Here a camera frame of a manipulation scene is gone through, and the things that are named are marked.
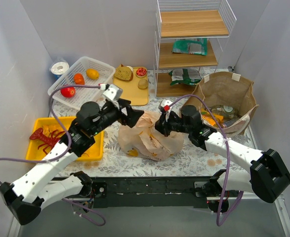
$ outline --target crumpled plastic bag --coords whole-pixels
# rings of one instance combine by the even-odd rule
[[[159,117],[159,113],[145,111],[133,128],[120,126],[118,142],[121,149],[130,156],[153,160],[165,160],[181,151],[183,134],[171,132],[165,137],[159,133],[155,130]]]

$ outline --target leaf pattern tablecloth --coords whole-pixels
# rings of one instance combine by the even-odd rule
[[[213,73],[214,69],[204,68],[202,76]],[[137,106],[138,109],[158,112],[161,98],[155,97],[154,74],[148,71],[149,103]],[[104,98],[100,97],[98,103],[102,105]],[[174,111],[179,111],[186,99],[177,103]],[[75,116],[77,110],[54,102],[53,110],[60,117]],[[212,176],[216,171],[225,168],[226,159],[218,154],[206,152],[191,144],[185,136],[181,152],[174,154],[164,161],[154,161],[146,158],[131,157],[125,154],[118,144],[118,129],[120,124],[115,122],[104,131],[104,154],[100,161],[73,162],[69,164],[57,177],[68,177],[71,173],[82,170],[91,177],[131,177],[131,176]],[[254,148],[253,138],[247,129],[244,135],[232,138],[243,145]],[[231,162],[231,170],[245,172],[240,166]]]

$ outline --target red lobster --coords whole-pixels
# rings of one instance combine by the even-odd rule
[[[39,150],[40,147],[46,145],[46,147],[44,147],[42,151],[45,152],[45,154],[47,155],[48,152],[46,152],[46,149],[47,149],[48,147],[51,147],[50,149],[53,149],[53,147],[56,145],[56,143],[60,140],[60,137],[58,137],[58,136],[61,135],[61,134],[63,134],[63,133],[65,133],[65,132],[58,132],[56,135],[54,135],[56,131],[58,131],[58,130],[54,130],[54,131],[51,133],[50,137],[46,137],[46,136],[42,133],[42,132],[43,132],[43,128],[40,127],[39,129],[37,129],[37,130],[36,130],[36,131],[35,131],[35,132],[30,136],[30,139],[31,139],[31,140],[40,139],[40,140],[43,142],[43,144],[39,145],[39,146],[37,147],[37,149]]]

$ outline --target wooden shelf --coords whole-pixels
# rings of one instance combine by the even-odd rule
[[[160,44],[159,68],[188,68],[217,66],[214,51],[207,41],[207,55],[172,53],[173,43]]]
[[[161,37],[229,36],[218,10],[161,12]]]
[[[192,94],[195,86],[191,85],[170,85],[171,76],[168,73],[159,73],[157,81],[157,97],[172,97]]]

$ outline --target shelving unit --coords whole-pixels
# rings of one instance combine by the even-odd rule
[[[194,90],[193,86],[183,84],[170,86],[171,76],[159,71],[217,67],[220,56],[216,58],[209,40],[207,56],[172,53],[174,41],[229,37],[235,26],[236,17],[227,0],[157,0],[156,20],[154,60],[156,96],[190,94]]]

